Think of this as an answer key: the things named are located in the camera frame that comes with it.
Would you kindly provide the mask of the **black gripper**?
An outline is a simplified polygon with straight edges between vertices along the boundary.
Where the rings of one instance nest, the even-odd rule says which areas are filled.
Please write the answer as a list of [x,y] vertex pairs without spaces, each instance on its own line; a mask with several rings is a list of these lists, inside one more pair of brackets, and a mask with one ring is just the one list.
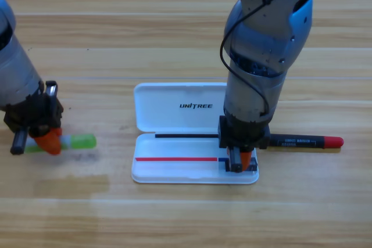
[[235,117],[220,116],[218,139],[219,147],[227,151],[227,171],[244,172],[254,149],[266,149],[269,145],[269,121],[247,123]]
[[4,122],[14,133],[10,152],[20,155],[25,152],[26,140],[30,136],[39,148],[49,154],[60,154],[62,144],[61,119],[63,106],[57,98],[56,81],[39,82],[37,90],[25,100],[3,106]]

